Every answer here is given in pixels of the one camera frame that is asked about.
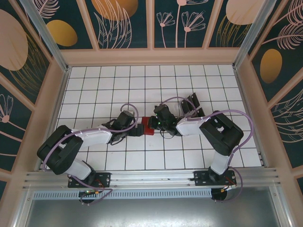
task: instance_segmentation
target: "white grid floor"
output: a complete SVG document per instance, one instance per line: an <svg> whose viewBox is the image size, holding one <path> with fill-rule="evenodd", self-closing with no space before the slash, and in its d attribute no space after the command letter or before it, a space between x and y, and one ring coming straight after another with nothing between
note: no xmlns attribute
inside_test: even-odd
<svg viewBox="0 0 303 227"><path fill-rule="evenodd" d="M68 81L58 125L71 129L97 127L116 118L120 106L132 103L139 116L154 115L154 106L173 97L188 97L196 92L205 114L214 110L238 109L245 112L231 65L168 65L73 67ZM178 112L178 100L167 103ZM244 116L227 114L249 135ZM95 170L159 170L208 168L214 150L201 135L163 139L153 136L127 137L123 142L96 145L81 150L77 158ZM232 160L233 167L261 166L256 145L251 139Z"/></svg>

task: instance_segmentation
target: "black mounting bracket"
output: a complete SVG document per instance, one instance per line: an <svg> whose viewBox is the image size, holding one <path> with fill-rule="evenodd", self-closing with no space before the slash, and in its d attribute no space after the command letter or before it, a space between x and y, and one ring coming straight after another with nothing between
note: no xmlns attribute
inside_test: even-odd
<svg viewBox="0 0 303 227"><path fill-rule="evenodd" d="M235 172L232 170L226 170L216 182L210 179L208 170L195 171L194 178L190 180L195 181L195 186L224 186L229 184L237 184Z"/></svg>
<svg viewBox="0 0 303 227"><path fill-rule="evenodd" d="M95 180L93 181L91 186L96 187L96 188L100 188L99 182L101 182L101 184L105 188L109 188L110 176L111 176L111 173L96 173L95 174ZM72 177L69 178L67 187L68 188L86 188L86 186L80 184L78 181L76 181Z"/></svg>

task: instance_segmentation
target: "floor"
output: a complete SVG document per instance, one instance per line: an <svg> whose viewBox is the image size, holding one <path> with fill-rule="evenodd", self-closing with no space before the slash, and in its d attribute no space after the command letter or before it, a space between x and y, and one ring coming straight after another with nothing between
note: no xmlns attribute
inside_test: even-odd
<svg viewBox="0 0 303 227"><path fill-rule="evenodd" d="M160 102L174 96L188 97L193 92L205 114L225 109L245 111L231 65L73 67L57 126L97 127L116 118L120 106L128 102L138 108L139 117L151 116ZM178 100L167 105L175 116L179 115ZM245 140L250 133L247 119L234 113L227 115L242 128ZM77 158L102 171L208 168L213 156L204 135L164 139L156 131L153 136L128 137L114 146L82 149ZM235 154L231 166L261 166L253 139Z"/></svg>

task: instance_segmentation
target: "pink plant illustration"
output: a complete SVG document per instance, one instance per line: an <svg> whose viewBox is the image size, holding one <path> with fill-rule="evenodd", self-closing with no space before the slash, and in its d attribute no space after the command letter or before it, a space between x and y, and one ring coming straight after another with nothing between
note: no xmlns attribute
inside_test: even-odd
<svg viewBox="0 0 303 227"><path fill-rule="evenodd" d="M185 31L184 47L186 47L186 37L188 32L205 29L203 13L192 13L188 17L188 12L182 13L182 23Z"/></svg>
<svg viewBox="0 0 303 227"><path fill-rule="evenodd" d="M162 15L162 13L157 13L157 19L158 19L158 22L159 22L159 24L161 26L161 30L162 30L162 39L163 39L164 48L166 48L163 28L166 26L174 25L176 23L176 21L173 20L173 16L171 13L163 13L163 15Z"/></svg>
<svg viewBox="0 0 303 227"><path fill-rule="evenodd" d="M13 103L14 103L14 99L11 96L8 96L7 99L5 99L5 96L3 94L0 95L0 123L9 123L9 124L13 125L16 128L25 131L25 129L15 125L14 123L12 123L9 120L9 116L10 116L12 108L13 108ZM4 135L4 136L6 136L10 139L16 140L18 142L22 142L21 139L16 138L12 135L9 135L9 134L7 134L3 131L0 131L0 134ZM9 155L9 154L2 154L2 153L0 153L0 155L17 156L17 155Z"/></svg>
<svg viewBox="0 0 303 227"><path fill-rule="evenodd" d="M179 15L181 6L185 5L197 5L208 2L208 0L177 0L178 12L177 12L177 25L176 25L176 48L178 48L178 24L179 24Z"/></svg>

